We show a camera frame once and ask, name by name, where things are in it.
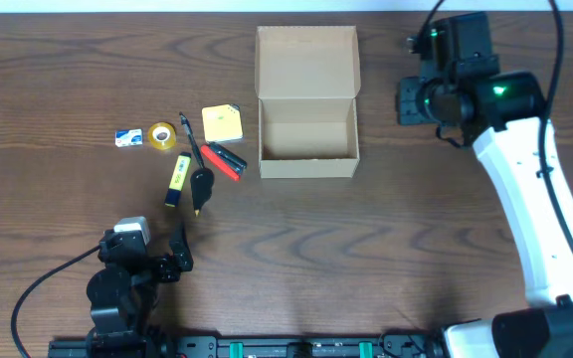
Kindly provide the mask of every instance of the yellow notepad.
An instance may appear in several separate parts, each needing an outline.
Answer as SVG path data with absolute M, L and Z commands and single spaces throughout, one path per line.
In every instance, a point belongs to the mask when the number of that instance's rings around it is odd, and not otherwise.
M 203 108 L 205 140 L 224 141 L 243 137 L 240 110 L 235 104 L 223 104 Z

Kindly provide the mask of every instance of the green indicator light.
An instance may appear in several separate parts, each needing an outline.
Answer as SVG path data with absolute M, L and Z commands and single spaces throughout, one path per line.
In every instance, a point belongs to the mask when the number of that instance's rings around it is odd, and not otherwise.
M 502 95 L 507 90 L 507 88 L 499 87 L 499 86 L 495 86 L 492 89 L 494 90 L 494 94 L 496 94 L 496 95 Z

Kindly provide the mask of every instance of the wooden table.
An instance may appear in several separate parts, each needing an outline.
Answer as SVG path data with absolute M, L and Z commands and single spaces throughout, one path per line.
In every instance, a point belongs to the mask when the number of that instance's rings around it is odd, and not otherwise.
M 161 289 L 155 320 L 171 332 L 359 334 L 524 308 L 518 255 L 497 196 L 470 151 L 432 126 L 395 120 L 397 82 L 417 73 L 405 38 L 425 13 L 0 15 L 0 357 L 16 355 L 12 307 L 44 272 L 93 247 L 120 218 L 144 215 L 152 251 L 183 218 L 194 271 Z M 554 54 L 548 13 L 490 15 L 504 71 L 546 88 Z M 573 13 L 554 123 L 573 190 Z M 261 180 L 254 45 L 258 25 L 357 25 L 361 162 L 352 179 Z M 116 148 L 114 131 L 200 125 L 204 106 L 237 103 L 250 168 L 217 174 L 193 217 L 163 206 L 177 153 Z M 55 336 L 92 327 L 92 257 L 50 278 L 22 307 L 35 356 Z

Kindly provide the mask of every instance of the white wall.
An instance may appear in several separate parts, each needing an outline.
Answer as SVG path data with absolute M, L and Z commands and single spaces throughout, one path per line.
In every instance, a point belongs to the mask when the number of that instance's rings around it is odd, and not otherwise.
M 0 13 L 180 11 L 412 11 L 437 0 L 0 0 Z M 573 0 L 557 0 L 573 10 Z M 549 10 L 547 0 L 448 0 L 442 10 Z

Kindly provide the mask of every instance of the cardboard box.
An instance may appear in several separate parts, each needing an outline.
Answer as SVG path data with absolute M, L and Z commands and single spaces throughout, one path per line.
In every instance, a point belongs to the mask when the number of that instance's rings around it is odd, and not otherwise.
M 352 177 L 359 88 L 354 26 L 258 27 L 261 177 Z

